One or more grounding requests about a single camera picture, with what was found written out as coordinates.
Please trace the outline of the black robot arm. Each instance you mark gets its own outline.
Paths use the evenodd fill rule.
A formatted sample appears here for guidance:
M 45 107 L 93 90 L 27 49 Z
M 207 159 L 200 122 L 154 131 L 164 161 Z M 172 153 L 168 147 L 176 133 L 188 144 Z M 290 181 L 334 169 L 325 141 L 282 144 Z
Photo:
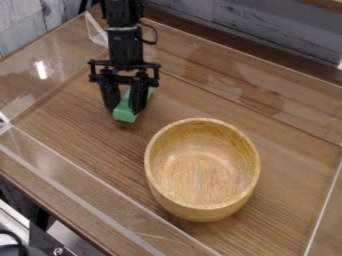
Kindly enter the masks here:
M 143 38 L 141 26 L 155 28 L 141 21 L 143 0 L 101 0 L 107 20 L 108 59 L 89 60 L 89 81 L 99 84 L 104 106 L 115 112 L 123 97 L 120 86 L 128 87 L 128 111 L 137 115 L 147 106 L 148 93 L 160 83 L 158 63 L 144 61 L 143 45 L 158 40 Z

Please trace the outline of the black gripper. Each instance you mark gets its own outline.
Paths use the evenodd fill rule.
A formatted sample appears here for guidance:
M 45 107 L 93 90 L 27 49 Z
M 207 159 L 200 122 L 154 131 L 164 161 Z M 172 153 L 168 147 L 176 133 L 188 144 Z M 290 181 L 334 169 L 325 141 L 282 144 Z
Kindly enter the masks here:
M 143 45 L 155 41 L 143 39 L 139 26 L 107 28 L 107 60 L 89 60 L 89 81 L 97 82 L 105 109 L 112 112 L 120 102 L 119 85 L 131 86 L 129 108 L 137 115 L 147 105 L 148 87 L 159 86 L 160 65 L 144 61 Z

